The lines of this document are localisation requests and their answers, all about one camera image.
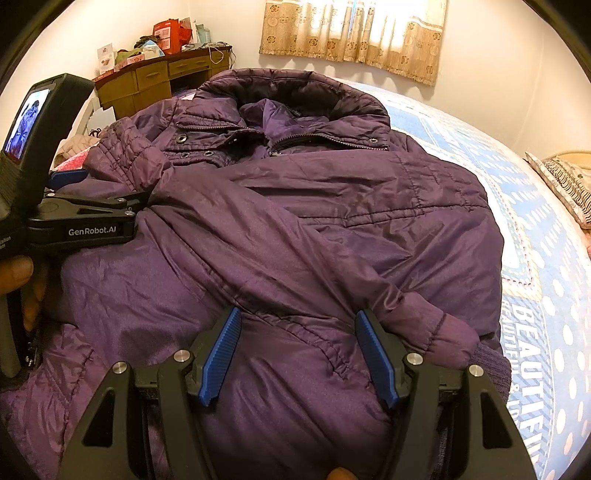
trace cushion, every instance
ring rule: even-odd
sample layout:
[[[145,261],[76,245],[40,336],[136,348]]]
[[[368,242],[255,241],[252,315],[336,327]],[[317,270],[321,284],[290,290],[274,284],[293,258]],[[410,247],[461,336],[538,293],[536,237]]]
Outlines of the cushion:
[[[539,160],[525,153],[526,162],[542,177],[562,204],[584,229],[591,229],[591,171],[559,156]]]

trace jacket collar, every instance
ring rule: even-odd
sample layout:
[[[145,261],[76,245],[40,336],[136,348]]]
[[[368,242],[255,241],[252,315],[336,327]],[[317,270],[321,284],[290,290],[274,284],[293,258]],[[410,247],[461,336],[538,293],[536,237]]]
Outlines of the jacket collar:
[[[246,128],[241,107],[268,99],[295,118],[319,118],[322,131],[363,146],[389,145],[388,112],[377,99],[316,72],[228,70],[204,83],[178,119],[198,129]]]

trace human hand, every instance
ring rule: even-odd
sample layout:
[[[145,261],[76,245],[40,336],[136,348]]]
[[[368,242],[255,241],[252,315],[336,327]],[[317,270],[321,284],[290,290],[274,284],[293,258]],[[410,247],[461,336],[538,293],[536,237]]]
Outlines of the human hand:
[[[33,265],[29,257],[13,257],[0,262],[0,295],[22,288],[22,320],[28,332],[37,326],[37,317],[47,288],[47,266]]]
[[[357,480],[357,477],[348,470],[339,467],[335,468],[331,473],[329,473],[329,476],[326,477],[326,480]]]

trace small screen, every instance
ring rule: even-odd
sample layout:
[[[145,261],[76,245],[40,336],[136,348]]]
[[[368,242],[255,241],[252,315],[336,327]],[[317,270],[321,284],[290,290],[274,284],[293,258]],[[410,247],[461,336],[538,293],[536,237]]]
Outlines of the small screen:
[[[51,92],[51,88],[30,93],[27,100],[22,104],[21,111],[14,122],[6,145],[4,145],[4,151],[17,164],[21,162],[22,151],[27,143],[29,133],[33,129],[33,125],[37,120],[41,107],[47,100],[49,92]]]

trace purple jacket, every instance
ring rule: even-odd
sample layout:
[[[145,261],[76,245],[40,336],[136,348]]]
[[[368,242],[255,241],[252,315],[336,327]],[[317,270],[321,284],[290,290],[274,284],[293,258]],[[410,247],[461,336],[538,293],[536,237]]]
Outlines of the purple jacket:
[[[85,167],[65,190],[153,193],[133,241],[65,261],[44,363],[0,395],[42,478],[108,365],[164,360],[229,304],[242,336],[202,420],[220,480],[375,476],[392,422],[353,334],[364,307],[429,361],[483,366],[507,397],[503,240],[485,191],[392,131],[370,95],[314,72],[228,71],[113,124]]]

